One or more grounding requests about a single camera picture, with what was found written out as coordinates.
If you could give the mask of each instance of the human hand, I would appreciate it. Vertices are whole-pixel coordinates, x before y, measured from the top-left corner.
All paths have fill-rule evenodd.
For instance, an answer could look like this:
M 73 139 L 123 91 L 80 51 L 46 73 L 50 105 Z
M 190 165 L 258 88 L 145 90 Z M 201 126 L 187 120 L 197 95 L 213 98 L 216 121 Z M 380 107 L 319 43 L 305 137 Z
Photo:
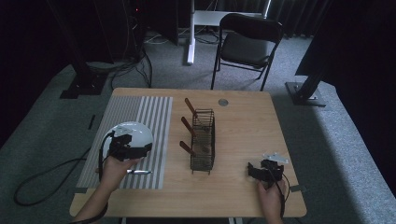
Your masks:
M 139 162 L 140 159 L 119 161 L 112 156 L 107 157 L 99 187 L 105 188 L 110 192 L 116 190 L 127 174 L 127 170 Z
M 286 185 L 285 181 L 282 179 L 277 182 L 282 191 L 282 195 L 285 193 Z M 262 212 L 265 215 L 265 219 L 268 223 L 283 223 L 280 216 L 281 210 L 281 194 L 276 184 L 269 189 L 265 189 L 261 181 L 257 181 L 257 189 L 260 197 L 260 204 L 262 206 Z

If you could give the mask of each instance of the wooden table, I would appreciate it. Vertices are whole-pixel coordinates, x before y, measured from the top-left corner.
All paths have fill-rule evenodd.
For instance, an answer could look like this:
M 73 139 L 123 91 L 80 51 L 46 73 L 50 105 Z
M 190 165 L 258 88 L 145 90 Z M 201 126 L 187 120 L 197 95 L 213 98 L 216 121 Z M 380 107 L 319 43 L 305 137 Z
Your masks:
M 260 167 L 262 154 L 277 152 L 289 159 L 285 176 L 298 185 L 290 155 L 268 92 L 115 89 L 112 96 L 170 96 L 173 107 L 162 189 L 118 189 L 109 200 L 108 217 L 262 217 L 248 162 Z M 180 121 L 192 115 L 184 99 L 195 108 L 212 108 L 216 118 L 216 159 L 210 175 L 190 169 L 190 155 L 179 146 L 191 135 Z M 226 99 L 228 105 L 219 104 Z M 75 216 L 94 189 L 76 193 L 70 207 Z M 285 217 L 306 213 L 303 195 L 291 192 Z

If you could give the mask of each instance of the forearm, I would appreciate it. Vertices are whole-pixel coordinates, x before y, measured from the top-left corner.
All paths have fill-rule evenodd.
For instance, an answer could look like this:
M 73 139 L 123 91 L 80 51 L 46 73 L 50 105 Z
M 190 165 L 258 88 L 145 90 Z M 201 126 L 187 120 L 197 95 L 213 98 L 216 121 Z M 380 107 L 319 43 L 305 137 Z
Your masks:
M 99 185 L 90 199 L 84 204 L 73 221 L 81 221 L 98 216 L 105 208 L 112 191 Z

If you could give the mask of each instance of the black wire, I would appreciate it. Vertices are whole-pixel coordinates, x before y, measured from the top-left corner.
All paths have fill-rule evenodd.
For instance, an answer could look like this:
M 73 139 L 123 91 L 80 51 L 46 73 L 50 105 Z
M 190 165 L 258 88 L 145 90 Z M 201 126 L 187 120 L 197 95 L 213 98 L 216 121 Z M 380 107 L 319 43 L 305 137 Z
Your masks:
M 48 198 L 50 198 L 53 194 L 55 194 L 55 193 L 61 188 L 61 186 L 64 184 L 64 182 L 67 180 L 67 178 L 68 178 L 68 177 L 72 174 L 72 172 L 76 169 L 78 163 L 79 163 L 80 161 L 85 161 L 85 160 L 87 160 L 87 159 L 84 159 L 84 157 L 85 157 L 85 155 L 86 155 L 89 151 L 90 151 L 90 148 L 88 148 L 88 149 L 82 154 L 82 156 L 79 157 L 78 159 L 73 159 L 73 160 L 70 160 L 70 161 L 62 162 L 62 163 L 59 164 L 59 165 L 56 165 L 56 166 L 54 166 L 54 167 L 52 167 L 52 168 L 49 168 L 48 170 L 43 171 L 43 172 L 40 172 L 40 173 L 38 173 L 38 174 L 36 174 L 36 175 L 32 175 L 32 176 L 30 176 L 29 178 L 27 178 L 27 179 L 25 179 L 24 181 L 22 181 L 22 182 L 18 185 L 17 189 L 16 189 L 15 192 L 14 192 L 14 203 L 16 203 L 17 205 L 20 205 L 20 206 L 33 206 L 33 205 L 36 205 L 36 204 L 39 204 L 39 203 L 43 203 L 44 201 L 46 201 Z M 38 201 L 35 201 L 35 202 L 33 202 L 33 203 L 23 203 L 23 202 L 20 201 L 20 199 L 18 198 L 18 194 L 19 194 L 20 190 L 21 190 L 27 183 L 29 183 L 30 181 L 34 180 L 35 178 L 37 178 L 37 177 L 39 177 L 39 176 L 41 176 L 41 175 L 45 175 L 45 174 L 47 174 L 47 173 L 49 173 L 49 172 L 51 172 L 51 171 L 53 171 L 53 170 L 55 170 L 55 169 L 57 169 L 57 168 L 59 168 L 59 167 L 61 167 L 61 166 L 64 166 L 64 165 L 66 165 L 67 163 L 70 163 L 70 162 L 73 162 L 73 161 L 76 161 L 76 163 L 73 165 L 73 167 L 70 169 L 70 171 L 67 173 L 67 175 L 64 177 L 64 179 L 61 181 L 61 183 L 58 185 L 58 187 L 57 187 L 54 191 L 50 192 L 50 193 L 49 193 L 47 196 L 45 196 L 44 198 L 42 198 L 42 199 L 40 199 L 40 200 L 38 200 Z
M 277 184 L 277 181 L 276 181 L 276 179 L 274 177 L 274 174 L 272 173 L 271 169 L 268 169 L 268 171 L 269 171 L 271 177 L 273 178 L 273 180 L 274 180 L 274 182 L 276 184 L 276 187 L 277 187 L 277 189 L 279 190 L 279 193 L 280 193 L 280 203 L 281 203 L 280 216 L 283 217 L 283 214 L 285 212 L 285 203 L 286 203 L 285 195 L 282 193 L 282 190 L 280 189 L 280 186 Z
M 282 175 L 285 177 L 286 181 L 288 182 L 288 195 L 285 198 L 285 202 L 286 202 L 288 200 L 288 198 L 289 198 L 289 195 L 290 195 L 290 182 L 289 182 L 288 178 L 284 174 L 282 174 Z
M 130 62 L 123 63 L 123 64 L 120 64 L 120 65 L 117 65 L 117 66 L 109 67 L 109 68 L 95 67 L 93 65 L 88 65 L 88 66 L 91 69 L 91 71 L 93 71 L 96 75 L 101 76 L 101 74 L 103 74 L 103 76 L 107 76 L 107 74 L 111 73 L 111 72 L 117 72 L 118 73 L 120 71 L 131 70 L 133 68 L 133 66 L 136 65 L 136 64 L 137 63 L 130 61 Z
M 149 77 L 145 72 L 145 64 L 143 63 L 143 60 L 141 61 L 141 65 L 142 68 L 140 69 L 140 71 L 137 69 L 137 67 L 135 67 L 134 69 L 136 70 L 136 72 L 138 72 L 143 79 L 145 79 L 146 83 L 148 84 L 148 87 L 151 88 L 151 82 L 152 82 L 152 65 L 151 65 L 151 60 L 149 59 L 149 56 L 146 54 L 145 51 L 143 51 L 143 53 L 145 54 L 144 59 L 146 59 L 148 61 L 148 68 L 149 68 Z
M 108 137 L 114 137 L 114 131 L 111 133 L 106 134 L 106 136 L 102 140 L 102 145 L 100 146 L 99 149 L 99 156 L 98 156 L 98 169 L 99 169 L 99 181 L 102 180 L 102 175 L 103 175 L 103 147 L 105 145 L 105 141 L 107 140 Z
M 197 42 L 200 42 L 200 43 L 210 44 L 210 45 L 217 45 L 219 43 L 219 36 L 213 31 L 211 31 L 209 34 L 208 33 L 202 34 L 201 31 L 200 31 L 200 32 L 195 33 L 194 35 L 195 35 L 195 40 Z M 198 36 L 203 36 L 203 35 L 214 36 L 216 38 L 216 40 L 215 41 L 209 41 L 209 40 L 205 40 L 203 38 L 198 37 Z M 189 35 L 180 35 L 179 37 L 181 37 L 181 38 L 190 38 Z
M 114 75 L 111 77 L 111 80 L 110 80 L 111 90 L 114 91 L 113 82 L 114 82 L 115 77 L 122 77 L 122 76 L 130 73 L 136 66 L 137 66 L 137 63 L 126 63 L 123 66 L 121 66 L 117 71 L 115 71 Z

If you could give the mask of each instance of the wire basket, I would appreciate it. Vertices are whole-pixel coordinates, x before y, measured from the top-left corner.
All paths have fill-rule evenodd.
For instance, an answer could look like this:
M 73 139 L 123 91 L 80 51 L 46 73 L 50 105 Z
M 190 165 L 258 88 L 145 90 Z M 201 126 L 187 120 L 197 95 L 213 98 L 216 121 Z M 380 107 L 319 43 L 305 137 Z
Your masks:
M 192 128 L 196 137 L 191 139 L 191 148 L 196 156 L 191 156 L 190 168 L 194 171 L 209 172 L 215 163 L 215 113 L 212 109 L 196 109 L 192 116 Z

